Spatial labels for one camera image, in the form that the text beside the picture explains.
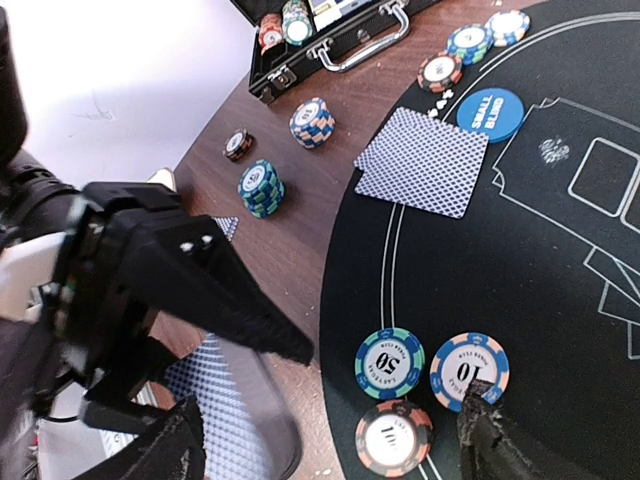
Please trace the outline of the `orange chip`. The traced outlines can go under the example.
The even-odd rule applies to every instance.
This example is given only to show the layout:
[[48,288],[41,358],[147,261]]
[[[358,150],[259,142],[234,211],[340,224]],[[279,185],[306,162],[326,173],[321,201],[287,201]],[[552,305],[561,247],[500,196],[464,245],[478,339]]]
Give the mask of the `orange chip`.
[[368,410],[355,430],[359,460],[386,478],[402,477],[430,453],[433,423],[425,410],[407,400],[388,400]]

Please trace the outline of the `card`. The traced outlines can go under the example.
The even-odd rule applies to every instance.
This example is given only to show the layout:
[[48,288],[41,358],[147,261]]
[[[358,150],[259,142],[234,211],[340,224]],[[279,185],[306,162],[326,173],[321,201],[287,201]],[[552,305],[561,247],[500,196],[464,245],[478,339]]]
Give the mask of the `card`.
[[355,192],[460,219],[470,203],[488,141],[485,134],[398,107],[366,147],[376,155],[362,171]]
[[354,160],[353,165],[356,169],[365,171],[369,164],[375,159],[376,152],[374,150],[366,149],[361,152]]

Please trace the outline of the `playing card deck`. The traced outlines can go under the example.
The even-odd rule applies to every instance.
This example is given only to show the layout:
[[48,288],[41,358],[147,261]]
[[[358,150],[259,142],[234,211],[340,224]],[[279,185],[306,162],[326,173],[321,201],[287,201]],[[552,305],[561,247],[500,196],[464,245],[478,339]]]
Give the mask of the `playing card deck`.
[[264,358],[213,334],[167,368],[174,398],[194,395],[208,479],[288,479],[302,456],[297,422]]

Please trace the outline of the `blue small blind button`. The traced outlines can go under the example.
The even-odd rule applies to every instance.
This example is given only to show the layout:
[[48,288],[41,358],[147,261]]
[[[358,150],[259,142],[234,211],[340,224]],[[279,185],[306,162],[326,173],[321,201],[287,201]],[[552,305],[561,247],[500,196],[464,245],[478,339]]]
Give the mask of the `blue small blind button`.
[[463,100],[456,122],[466,131],[487,135],[489,143],[495,144],[511,138],[524,116],[524,104],[515,93],[503,88],[485,88]]

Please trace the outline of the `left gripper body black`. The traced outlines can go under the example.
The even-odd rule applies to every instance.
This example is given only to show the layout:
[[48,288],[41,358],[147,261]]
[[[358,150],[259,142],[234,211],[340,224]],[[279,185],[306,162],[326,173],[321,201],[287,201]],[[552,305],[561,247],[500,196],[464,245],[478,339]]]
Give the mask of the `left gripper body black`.
[[46,319],[73,378],[134,390],[171,356],[149,332],[165,311],[212,332],[220,228],[160,184],[93,182],[70,204]]

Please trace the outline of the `blue ten chip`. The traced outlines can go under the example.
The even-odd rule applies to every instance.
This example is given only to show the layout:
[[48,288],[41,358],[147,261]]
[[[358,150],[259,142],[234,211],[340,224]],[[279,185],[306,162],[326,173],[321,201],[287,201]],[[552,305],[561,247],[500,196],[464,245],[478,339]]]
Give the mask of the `blue ten chip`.
[[495,47],[507,47],[519,42],[531,25],[528,14],[520,10],[497,12],[485,24],[493,38]]

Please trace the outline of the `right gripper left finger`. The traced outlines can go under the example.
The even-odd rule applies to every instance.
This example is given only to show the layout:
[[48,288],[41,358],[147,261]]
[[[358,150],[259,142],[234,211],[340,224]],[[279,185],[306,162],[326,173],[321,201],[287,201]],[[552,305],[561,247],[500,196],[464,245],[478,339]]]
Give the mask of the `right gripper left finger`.
[[201,480],[204,427],[194,395],[183,398],[116,455],[74,480]]

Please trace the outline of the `white blue chip stack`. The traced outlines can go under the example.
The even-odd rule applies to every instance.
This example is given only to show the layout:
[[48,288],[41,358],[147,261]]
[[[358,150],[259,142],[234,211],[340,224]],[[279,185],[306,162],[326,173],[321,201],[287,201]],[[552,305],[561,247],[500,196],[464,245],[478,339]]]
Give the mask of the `white blue chip stack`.
[[436,399],[450,411],[459,413],[473,380],[490,384],[483,398],[496,403],[505,393],[510,365],[504,348],[492,337],[477,332],[458,334],[446,341],[434,355],[430,385]]

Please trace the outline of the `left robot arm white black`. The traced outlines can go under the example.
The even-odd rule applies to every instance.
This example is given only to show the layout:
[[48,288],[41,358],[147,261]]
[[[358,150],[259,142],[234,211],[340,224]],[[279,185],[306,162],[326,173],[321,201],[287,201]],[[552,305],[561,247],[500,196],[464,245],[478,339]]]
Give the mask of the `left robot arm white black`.
[[262,292],[209,216],[160,184],[62,183],[23,148],[27,119],[1,33],[1,431],[84,386],[90,427],[140,434],[163,416],[134,397],[173,354],[159,312],[309,364],[312,341]]

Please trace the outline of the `green fifty chip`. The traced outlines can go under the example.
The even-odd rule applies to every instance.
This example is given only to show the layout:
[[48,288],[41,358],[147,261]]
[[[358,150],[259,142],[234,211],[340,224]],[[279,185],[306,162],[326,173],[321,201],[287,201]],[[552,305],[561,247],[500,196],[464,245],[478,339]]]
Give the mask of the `green fifty chip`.
[[398,399],[419,382],[425,353],[418,337],[400,327],[377,330],[360,344],[354,373],[360,388],[377,400]]

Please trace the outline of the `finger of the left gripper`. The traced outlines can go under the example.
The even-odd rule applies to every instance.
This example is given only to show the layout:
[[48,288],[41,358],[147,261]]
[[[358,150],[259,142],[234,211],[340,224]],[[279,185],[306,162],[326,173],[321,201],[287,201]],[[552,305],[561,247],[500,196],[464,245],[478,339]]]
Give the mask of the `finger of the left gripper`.
[[79,419],[88,427],[141,434],[161,419],[165,411],[133,399],[148,381],[164,383],[166,369],[175,354],[153,337],[133,344],[118,356],[102,378],[85,393]]
[[310,338],[262,291],[210,216],[181,219],[144,242],[144,300],[256,352],[308,365]]

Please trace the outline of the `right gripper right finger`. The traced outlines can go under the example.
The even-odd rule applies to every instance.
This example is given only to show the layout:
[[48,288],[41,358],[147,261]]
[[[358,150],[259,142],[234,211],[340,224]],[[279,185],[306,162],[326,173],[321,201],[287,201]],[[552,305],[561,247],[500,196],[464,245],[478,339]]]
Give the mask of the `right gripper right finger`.
[[457,418],[464,479],[583,479],[585,471],[517,427],[483,395],[492,384],[475,379]]

